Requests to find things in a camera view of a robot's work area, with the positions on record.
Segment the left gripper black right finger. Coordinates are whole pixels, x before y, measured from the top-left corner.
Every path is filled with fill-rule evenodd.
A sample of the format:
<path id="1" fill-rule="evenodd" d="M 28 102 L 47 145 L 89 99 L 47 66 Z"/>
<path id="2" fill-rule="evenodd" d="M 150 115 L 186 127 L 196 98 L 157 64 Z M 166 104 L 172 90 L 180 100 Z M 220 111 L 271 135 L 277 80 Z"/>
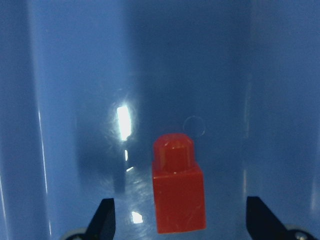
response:
<path id="1" fill-rule="evenodd" d="M 288 230 L 258 196 L 248 196 L 246 229 L 252 240 L 285 240 Z"/>

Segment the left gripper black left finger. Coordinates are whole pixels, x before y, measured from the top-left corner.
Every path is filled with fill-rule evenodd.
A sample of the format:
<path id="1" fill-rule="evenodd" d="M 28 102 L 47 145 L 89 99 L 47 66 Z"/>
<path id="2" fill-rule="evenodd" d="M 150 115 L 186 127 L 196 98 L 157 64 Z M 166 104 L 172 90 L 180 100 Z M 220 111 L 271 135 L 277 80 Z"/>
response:
<path id="1" fill-rule="evenodd" d="M 85 233 L 85 240 L 113 240 L 116 232 L 115 201 L 113 198 L 104 198 Z"/>

